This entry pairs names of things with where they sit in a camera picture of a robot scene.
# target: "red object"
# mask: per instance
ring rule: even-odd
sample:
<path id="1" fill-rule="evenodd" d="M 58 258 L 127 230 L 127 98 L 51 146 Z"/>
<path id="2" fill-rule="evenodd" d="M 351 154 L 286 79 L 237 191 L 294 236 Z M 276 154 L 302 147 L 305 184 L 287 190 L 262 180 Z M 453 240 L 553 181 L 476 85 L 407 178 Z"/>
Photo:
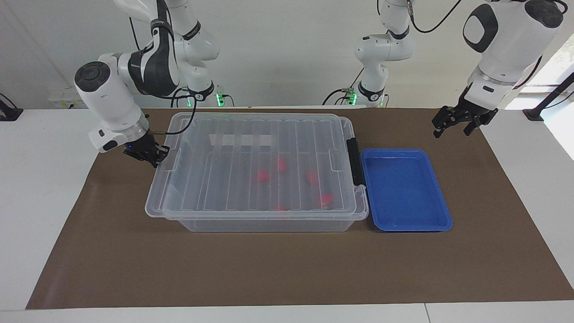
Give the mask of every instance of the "red object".
<path id="1" fill-rule="evenodd" d="M 319 173 L 316 171 L 308 171 L 307 172 L 307 180 L 312 187 L 319 186 Z"/>
<path id="2" fill-rule="evenodd" d="M 321 195 L 321 207 L 325 208 L 329 206 L 333 202 L 333 195 L 331 194 L 323 194 Z"/>
<path id="3" fill-rule="evenodd" d="M 284 173 L 287 171 L 287 164 L 285 164 L 285 159 L 283 159 L 283 157 L 279 156 L 279 159 L 277 160 L 277 165 L 279 166 L 279 171 Z"/>
<path id="4" fill-rule="evenodd" d="M 271 175 L 269 175 L 269 173 L 266 171 L 258 171 L 257 172 L 257 182 L 259 182 L 259 183 L 267 182 L 270 177 L 271 177 Z"/>

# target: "white wall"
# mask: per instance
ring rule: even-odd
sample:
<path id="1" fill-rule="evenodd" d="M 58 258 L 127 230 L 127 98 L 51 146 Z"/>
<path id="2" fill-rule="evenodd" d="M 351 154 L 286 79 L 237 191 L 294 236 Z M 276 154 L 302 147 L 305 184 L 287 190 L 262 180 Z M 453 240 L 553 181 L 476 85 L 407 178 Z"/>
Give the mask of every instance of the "white wall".
<path id="1" fill-rule="evenodd" d="M 454 2 L 418 1 L 417 24 L 425 29 L 433 26 Z M 361 69 L 353 54 L 356 40 L 384 32 L 375 0 L 192 0 L 192 3 L 204 28 L 222 45 L 218 60 L 208 63 L 213 79 L 234 96 L 238 105 L 321 104 L 330 91 L 348 86 Z M 434 33 L 412 31 L 417 39 L 414 56 L 388 64 L 390 106 L 440 107 L 456 103 L 480 59 L 462 38 L 466 18 L 480 3 L 463 1 Z M 57 70 L 51 76 L 39 75 L 40 81 L 57 79 L 60 73 L 70 86 L 77 68 L 100 54 L 135 50 L 127 16 L 115 8 L 112 0 L 0 0 L 0 4 L 3 11 L 5 5 L 11 8 L 45 53 L 45 60 L 52 62 Z M 136 28 L 140 43 L 145 43 L 149 27 L 136 22 Z M 570 12 L 560 37 L 545 58 L 549 59 L 572 32 L 574 16 Z M 0 29 L 1 47 L 11 48 L 18 43 L 5 33 L 5 28 Z M 5 51 L 0 55 L 2 78 L 4 75 L 13 78 L 20 73 L 13 67 L 34 65 L 25 56 L 14 57 Z M 28 93 L 8 87 L 4 81 L 0 90 L 15 101 L 24 100 Z M 36 101 L 37 107 L 45 106 L 41 98 Z M 138 102 L 144 106 L 167 104 L 141 98 Z"/>

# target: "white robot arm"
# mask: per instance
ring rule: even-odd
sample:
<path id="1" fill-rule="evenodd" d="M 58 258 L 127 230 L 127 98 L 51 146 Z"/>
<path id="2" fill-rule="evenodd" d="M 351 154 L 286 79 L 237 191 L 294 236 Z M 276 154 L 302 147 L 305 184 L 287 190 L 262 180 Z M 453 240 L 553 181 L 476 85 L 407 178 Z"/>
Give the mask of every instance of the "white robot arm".
<path id="1" fill-rule="evenodd" d="M 467 136 L 487 125 L 501 100 L 558 34 L 562 21 L 563 12 L 553 0 L 501 0 L 478 6 L 467 19 L 463 36 L 482 53 L 482 60 L 458 104 L 443 106 L 432 120 L 435 137 L 460 122 L 469 122 L 464 129 Z"/>
<path id="2" fill-rule="evenodd" d="M 188 1 L 114 0 L 128 15 L 148 22 L 153 39 L 134 53 L 104 54 L 75 75 L 78 93 L 102 119 L 89 135 L 99 152 L 124 145 L 125 154 L 153 167 L 167 156 L 169 148 L 155 142 L 131 92 L 181 98 L 174 93 L 186 84 L 183 97 L 193 96 L 196 106 L 224 105 L 203 63 L 216 59 L 219 47 L 202 29 Z"/>
<path id="3" fill-rule="evenodd" d="M 389 77 L 388 69 L 382 64 L 408 59 L 415 48 L 409 33 L 407 0 L 382 0 L 379 9 L 387 33 L 363 37 L 355 47 L 355 56 L 364 66 L 363 79 L 353 89 L 357 94 L 356 104 L 360 105 L 379 105 Z"/>

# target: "translucent plastic lid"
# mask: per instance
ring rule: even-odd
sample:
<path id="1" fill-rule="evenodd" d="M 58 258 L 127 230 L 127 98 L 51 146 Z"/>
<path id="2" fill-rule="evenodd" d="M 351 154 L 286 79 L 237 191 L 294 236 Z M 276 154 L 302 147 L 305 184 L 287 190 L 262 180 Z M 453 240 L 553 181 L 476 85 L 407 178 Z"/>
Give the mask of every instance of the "translucent plastic lid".
<path id="1" fill-rule="evenodd" d="M 178 113 L 175 132 L 191 113 Z M 196 113 L 168 136 L 146 203 L 170 220 L 362 220 L 334 114 Z"/>

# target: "blue plastic tray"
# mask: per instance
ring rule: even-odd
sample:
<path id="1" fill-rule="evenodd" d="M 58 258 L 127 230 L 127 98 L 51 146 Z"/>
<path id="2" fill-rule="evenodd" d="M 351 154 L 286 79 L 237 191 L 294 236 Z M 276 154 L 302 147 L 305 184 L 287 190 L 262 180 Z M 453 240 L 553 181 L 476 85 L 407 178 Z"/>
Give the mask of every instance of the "blue plastic tray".
<path id="1" fill-rule="evenodd" d="M 377 228 L 446 231 L 452 227 L 428 155 L 419 149 L 366 149 L 361 161 Z"/>

